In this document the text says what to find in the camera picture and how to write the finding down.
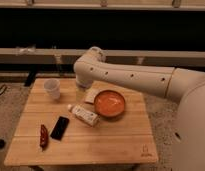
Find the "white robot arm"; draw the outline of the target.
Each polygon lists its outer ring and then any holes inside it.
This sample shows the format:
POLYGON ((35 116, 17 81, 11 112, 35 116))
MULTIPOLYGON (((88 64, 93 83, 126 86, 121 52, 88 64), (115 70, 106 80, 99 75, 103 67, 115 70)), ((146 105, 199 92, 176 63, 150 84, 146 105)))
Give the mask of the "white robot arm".
POLYGON ((108 64, 98 47, 77 59, 74 72, 83 89, 104 81, 176 102, 172 171, 205 171, 205 72, 108 64))

